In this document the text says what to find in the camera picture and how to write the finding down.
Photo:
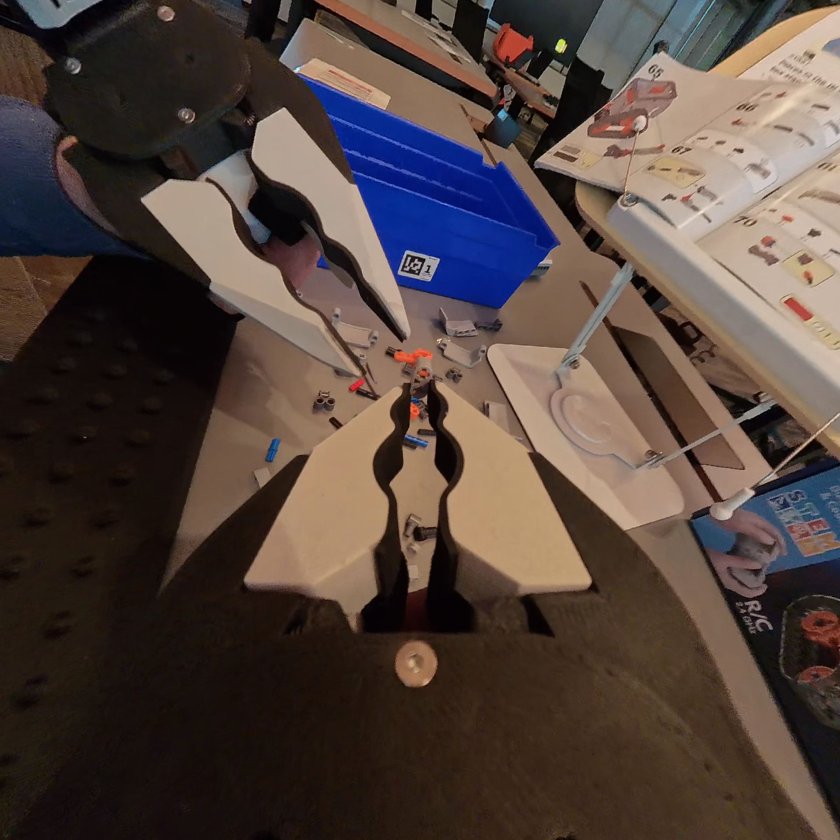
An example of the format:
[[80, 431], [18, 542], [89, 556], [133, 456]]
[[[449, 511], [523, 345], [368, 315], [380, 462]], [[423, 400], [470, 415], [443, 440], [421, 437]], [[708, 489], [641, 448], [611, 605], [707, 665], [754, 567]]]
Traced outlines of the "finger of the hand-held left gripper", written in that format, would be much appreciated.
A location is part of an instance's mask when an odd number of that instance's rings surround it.
[[338, 167], [284, 108], [256, 124], [253, 174], [254, 218], [277, 238], [301, 229], [332, 273], [398, 340], [407, 340], [403, 298], [352, 172]]
[[142, 204], [204, 273], [214, 295], [314, 360], [361, 375], [347, 343], [261, 254], [241, 213], [216, 183], [168, 180]]

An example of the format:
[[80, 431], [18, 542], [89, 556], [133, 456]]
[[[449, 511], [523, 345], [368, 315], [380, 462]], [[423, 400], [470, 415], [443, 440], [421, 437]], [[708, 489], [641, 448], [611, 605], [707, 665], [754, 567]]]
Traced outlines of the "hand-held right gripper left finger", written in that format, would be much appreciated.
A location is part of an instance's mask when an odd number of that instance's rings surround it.
[[368, 632], [401, 628], [408, 572], [392, 483], [410, 402], [408, 386], [393, 388], [312, 450], [245, 587], [336, 602]]

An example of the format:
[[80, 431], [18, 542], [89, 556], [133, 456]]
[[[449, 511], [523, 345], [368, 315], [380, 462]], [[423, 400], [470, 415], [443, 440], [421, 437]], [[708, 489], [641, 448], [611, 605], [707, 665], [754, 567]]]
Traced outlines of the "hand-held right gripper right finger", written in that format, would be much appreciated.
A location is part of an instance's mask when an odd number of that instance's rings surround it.
[[533, 454], [452, 388], [429, 388], [445, 482], [429, 572], [429, 622], [467, 632], [479, 606], [592, 585]]

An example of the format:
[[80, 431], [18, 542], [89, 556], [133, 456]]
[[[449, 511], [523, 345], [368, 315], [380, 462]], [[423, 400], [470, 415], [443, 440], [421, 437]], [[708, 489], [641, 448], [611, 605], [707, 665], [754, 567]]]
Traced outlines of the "light grey curved panel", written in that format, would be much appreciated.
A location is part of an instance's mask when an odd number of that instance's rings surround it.
[[332, 310], [331, 321], [337, 334], [351, 347], [368, 350], [374, 347], [379, 339], [379, 332], [376, 329], [344, 322], [340, 308]]
[[458, 368], [473, 369], [487, 357], [487, 346], [481, 344], [473, 349], [466, 349], [450, 338], [436, 341], [440, 353]]

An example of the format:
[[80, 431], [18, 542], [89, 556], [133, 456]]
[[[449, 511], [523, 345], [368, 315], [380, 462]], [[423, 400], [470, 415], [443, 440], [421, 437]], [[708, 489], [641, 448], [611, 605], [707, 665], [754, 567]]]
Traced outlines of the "person's left forearm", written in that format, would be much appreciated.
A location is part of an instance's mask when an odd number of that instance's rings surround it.
[[1, 97], [1, 256], [139, 256], [86, 214], [69, 141], [42, 108]]

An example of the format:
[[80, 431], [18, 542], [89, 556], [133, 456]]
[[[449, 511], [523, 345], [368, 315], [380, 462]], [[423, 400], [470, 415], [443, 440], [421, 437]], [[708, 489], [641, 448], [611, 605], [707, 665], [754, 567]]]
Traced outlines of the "person's left hand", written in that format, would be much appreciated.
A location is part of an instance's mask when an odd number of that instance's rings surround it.
[[304, 234], [293, 245], [272, 236], [261, 246], [261, 251], [297, 291], [317, 268], [321, 257], [319, 243], [309, 234]]

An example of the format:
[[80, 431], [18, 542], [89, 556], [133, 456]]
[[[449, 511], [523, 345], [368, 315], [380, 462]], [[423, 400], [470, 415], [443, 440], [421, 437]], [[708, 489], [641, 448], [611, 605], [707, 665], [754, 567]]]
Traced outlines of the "light grey boxy panel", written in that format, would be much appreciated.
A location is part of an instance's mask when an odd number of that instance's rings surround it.
[[507, 403], [484, 401], [482, 412], [502, 432], [505, 432], [522, 445], [527, 443], [527, 437], [522, 432], [522, 426], [518, 416]]

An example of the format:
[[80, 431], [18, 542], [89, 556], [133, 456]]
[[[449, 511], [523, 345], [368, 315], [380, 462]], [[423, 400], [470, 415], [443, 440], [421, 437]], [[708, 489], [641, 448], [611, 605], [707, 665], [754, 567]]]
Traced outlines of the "blue storage bin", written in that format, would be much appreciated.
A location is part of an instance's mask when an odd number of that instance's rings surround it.
[[499, 309], [560, 245], [504, 163], [297, 71], [330, 117], [400, 286]]

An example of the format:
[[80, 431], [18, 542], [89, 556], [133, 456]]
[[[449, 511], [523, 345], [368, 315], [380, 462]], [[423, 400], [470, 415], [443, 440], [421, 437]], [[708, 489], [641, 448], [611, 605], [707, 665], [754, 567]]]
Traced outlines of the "white book stand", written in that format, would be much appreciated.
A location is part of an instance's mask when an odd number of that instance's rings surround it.
[[676, 231], [645, 207], [621, 196], [607, 215], [626, 240], [627, 263], [570, 349], [496, 344], [487, 359], [536, 452], [563, 472], [622, 529], [670, 518], [685, 508], [667, 464], [684, 449], [661, 455], [583, 357], [633, 268], [651, 269], [678, 298], [700, 311], [714, 331], [730, 334], [741, 354], [757, 362], [786, 408], [821, 425], [838, 412], [838, 350], [743, 285], [697, 243], [674, 247]]

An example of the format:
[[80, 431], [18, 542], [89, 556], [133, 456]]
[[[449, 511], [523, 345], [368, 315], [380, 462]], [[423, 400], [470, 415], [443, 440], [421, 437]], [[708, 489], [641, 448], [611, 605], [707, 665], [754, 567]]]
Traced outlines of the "background wooden table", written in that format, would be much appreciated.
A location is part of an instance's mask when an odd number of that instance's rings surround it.
[[378, 1], [316, 1], [311, 5], [342, 19], [369, 49], [463, 95], [488, 100], [497, 94], [485, 68], [458, 41], [398, 6]]

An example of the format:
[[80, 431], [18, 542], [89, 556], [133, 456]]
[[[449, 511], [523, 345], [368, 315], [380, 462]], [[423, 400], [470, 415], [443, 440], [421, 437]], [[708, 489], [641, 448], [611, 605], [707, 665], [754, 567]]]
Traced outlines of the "black dimpled pad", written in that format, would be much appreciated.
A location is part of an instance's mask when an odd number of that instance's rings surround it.
[[160, 585], [236, 327], [173, 268], [97, 257], [2, 373], [2, 838]]

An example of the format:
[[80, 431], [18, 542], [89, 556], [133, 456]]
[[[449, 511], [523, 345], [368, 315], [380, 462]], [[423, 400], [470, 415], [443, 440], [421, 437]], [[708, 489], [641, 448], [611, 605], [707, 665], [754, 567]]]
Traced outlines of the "orange plastic case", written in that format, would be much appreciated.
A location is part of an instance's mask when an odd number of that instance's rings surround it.
[[492, 42], [491, 54], [504, 67], [520, 67], [533, 55], [532, 36], [521, 35], [509, 23], [502, 24]]

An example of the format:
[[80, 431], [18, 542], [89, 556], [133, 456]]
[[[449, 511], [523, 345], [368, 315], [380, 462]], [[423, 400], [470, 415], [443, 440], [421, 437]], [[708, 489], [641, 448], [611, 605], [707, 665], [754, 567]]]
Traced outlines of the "printed toy box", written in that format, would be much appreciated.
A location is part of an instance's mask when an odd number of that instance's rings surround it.
[[706, 508], [689, 524], [794, 740], [838, 810], [838, 461], [772, 480], [727, 520]]

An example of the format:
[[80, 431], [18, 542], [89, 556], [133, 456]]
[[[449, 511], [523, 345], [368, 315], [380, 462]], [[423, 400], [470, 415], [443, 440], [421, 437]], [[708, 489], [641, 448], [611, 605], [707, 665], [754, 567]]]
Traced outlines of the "instruction booklet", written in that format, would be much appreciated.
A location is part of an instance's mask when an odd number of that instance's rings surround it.
[[652, 59], [540, 170], [620, 193], [838, 350], [838, 13], [740, 77]]

